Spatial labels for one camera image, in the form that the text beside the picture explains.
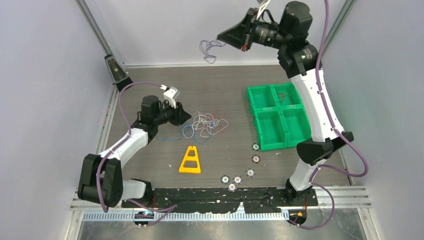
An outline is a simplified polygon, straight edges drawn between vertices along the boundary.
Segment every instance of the gray wall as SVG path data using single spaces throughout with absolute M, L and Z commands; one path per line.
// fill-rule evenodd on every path
M 92 0 L 95 1 L 127 66 L 205 64 L 199 51 L 201 40 L 239 23 L 256 0 Z M 290 0 L 273 0 L 268 5 L 280 22 Z M 323 1 L 303 0 L 313 16 L 309 40 L 318 44 L 324 27 Z M 345 0 L 329 0 L 330 24 Z M 214 47 L 217 64 L 278 64 L 277 51 L 255 44 L 249 53 L 231 46 Z
M 422 0 L 357 1 L 324 57 L 327 89 L 369 161 L 364 184 L 384 239 L 422 239 Z M 351 172 L 363 166 L 344 149 Z
M 0 239 L 57 240 L 111 78 L 73 0 L 0 3 Z

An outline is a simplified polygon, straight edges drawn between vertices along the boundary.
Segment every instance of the wooden work surface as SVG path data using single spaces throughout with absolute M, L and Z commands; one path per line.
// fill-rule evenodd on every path
M 288 82 L 279 65 L 133 68 L 129 75 L 134 82 L 150 81 L 176 87 L 181 91 L 178 100 L 188 113 L 210 113 L 217 119 L 227 120 L 229 126 L 209 139 L 197 138 L 199 142 L 206 141 L 204 143 L 185 137 L 175 140 L 181 137 L 180 127 L 170 123 L 160 126 L 156 138 L 125 165 L 124 179 L 147 180 L 154 188 L 208 188 L 223 187 L 220 182 L 223 175 L 231 178 L 240 175 L 243 179 L 241 187 L 282 187 L 293 174 L 299 159 L 296 148 L 252 150 L 257 134 L 246 88 Z M 156 95 L 163 100 L 162 90 L 144 84 L 131 87 L 122 96 L 122 107 L 130 124 L 136 119 L 142 99 L 147 95 Z M 107 146 L 118 141 L 126 131 L 117 106 Z M 188 146 L 197 147 L 201 174 L 178 172 Z M 253 155 L 260 156 L 260 163 L 252 162 Z M 343 168 L 338 153 L 327 163 Z M 249 168 L 255 170 L 255 177 L 246 176 Z M 349 184 L 347 177 L 330 169 L 322 169 L 315 181 L 324 186 Z

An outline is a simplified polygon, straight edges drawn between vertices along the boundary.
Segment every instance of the yellow plastic triangle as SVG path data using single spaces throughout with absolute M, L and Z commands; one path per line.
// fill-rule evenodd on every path
M 194 156 L 189 156 L 189 153 L 191 151 L 194 152 Z M 187 161 L 196 162 L 197 166 L 185 167 L 184 164 L 186 164 Z M 198 149 L 196 148 L 196 146 L 188 146 L 178 171 L 182 174 L 200 174 L 202 172 L 202 170 L 200 169 Z

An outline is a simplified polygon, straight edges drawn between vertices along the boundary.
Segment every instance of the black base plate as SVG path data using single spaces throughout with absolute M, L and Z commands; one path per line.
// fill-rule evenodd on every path
M 308 206 L 318 206 L 315 190 L 311 190 Z M 244 212 L 252 213 L 280 213 L 278 207 L 303 207 L 304 202 L 288 204 L 283 196 L 283 189 L 276 187 L 239 187 L 235 192 L 226 187 L 218 188 L 156 188 L 154 189 L 154 203 L 149 207 L 168 208 L 177 204 L 175 213 L 233 213 L 243 203 Z M 123 202 L 122 208 L 137 208 L 131 202 Z

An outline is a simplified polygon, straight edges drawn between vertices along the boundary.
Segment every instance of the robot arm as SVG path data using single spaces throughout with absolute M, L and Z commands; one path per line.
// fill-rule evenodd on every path
M 100 178 L 103 201 L 108 207 L 115 207 L 119 201 L 126 199 L 151 199 L 152 186 L 149 182 L 122 179 L 122 168 L 134 154 L 148 145 L 158 133 L 158 126 L 171 123 L 180 126 L 192 116 L 184 111 L 183 105 L 176 101 L 179 91 L 162 86 L 165 90 L 165 101 L 161 103 L 157 96 L 149 95 L 143 98 L 141 111 L 130 130 L 114 145 L 100 154 L 88 154 L 82 163 L 78 185 L 78 198 L 93 203 L 100 203 L 96 185 L 96 171 L 100 161 L 107 156 Z
M 260 3 L 262 7 L 264 4 L 268 5 L 269 1 Z M 278 62 L 299 92 L 311 128 L 311 138 L 296 146 L 300 160 L 293 175 L 286 181 L 284 189 L 289 203 L 301 203 L 312 189 L 311 176 L 316 168 L 345 145 L 333 131 L 321 94 L 324 94 L 329 111 L 334 117 L 335 129 L 350 142 L 354 137 L 352 132 L 343 131 L 342 125 L 335 117 L 321 68 L 319 75 L 322 90 L 318 89 L 315 78 L 318 51 L 306 40 L 312 23 L 309 7 L 299 1 L 287 3 L 279 23 L 273 20 L 269 11 L 261 7 L 249 8 L 241 22 L 218 34 L 217 39 L 243 52 L 248 51 L 252 43 L 278 49 Z M 260 21 L 265 12 L 271 22 Z

